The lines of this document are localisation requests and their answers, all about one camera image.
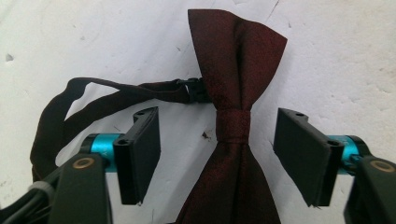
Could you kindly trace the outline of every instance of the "blue metallic cylinder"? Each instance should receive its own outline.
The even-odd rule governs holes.
[[[106,172],[116,173],[117,166],[114,159],[113,142],[120,137],[120,133],[100,133],[92,142],[91,153],[99,153],[108,161]]]
[[[328,135],[328,137],[344,144],[345,147],[343,156],[341,158],[341,163],[343,163],[345,167],[348,167],[351,163],[353,163],[351,160],[353,156],[360,155],[358,147],[350,137],[346,135]],[[343,168],[340,168],[339,174],[346,175],[347,171]]]

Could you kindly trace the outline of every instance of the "adjustable strap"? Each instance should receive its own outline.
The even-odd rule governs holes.
[[[84,94],[86,86],[90,83],[113,87],[119,91],[90,102],[82,110],[65,120],[70,106]],[[30,156],[33,164],[33,180],[41,180],[54,171],[57,168],[55,159],[59,151],[96,120],[151,99],[181,104],[189,104],[194,101],[210,102],[205,90],[202,91],[202,88],[199,88],[200,92],[197,93],[186,83],[191,85],[190,82],[179,79],[145,83],[139,86],[91,77],[71,79],[67,83],[66,89],[54,97],[41,114]],[[202,80],[197,79],[195,85],[202,87]]]

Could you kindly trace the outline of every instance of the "black plastic clip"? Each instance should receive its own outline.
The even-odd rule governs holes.
[[[177,84],[186,86],[190,96],[190,103],[212,103],[202,78],[192,77],[188,80],[179,80]]]

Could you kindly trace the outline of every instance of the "bow tie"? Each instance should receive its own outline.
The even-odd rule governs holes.
[[[176,223],[280,223],[248,136],[250,109],[273,78],[287,40],[262,24],[223,10],[189,10],[189,22],[207,94],[218,110],[218,145]],[[65,120],[71,104],[91,82],[119,91]],[[188,104],[191,92],[178,80],[139,86],[96,78],[70,80],[40,118],[31,154],[34,180],[56,169],[57,153],[94,121],[150,99]]]

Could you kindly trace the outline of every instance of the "brass screw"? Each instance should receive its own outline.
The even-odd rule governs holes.
[[[392,165],[384,161],[370,161],[370,164],[374,166],[374,168],[376,168],[377,170],[383,172],[392,173],[396,171]]]
[[[79,159],[78,161],[75,161],[73,163],[73,167],[75,169],[85,169],[85,168],[91,166],[94,162],[95,162],[95,160],[93,158],[82,158],[82,159]]]

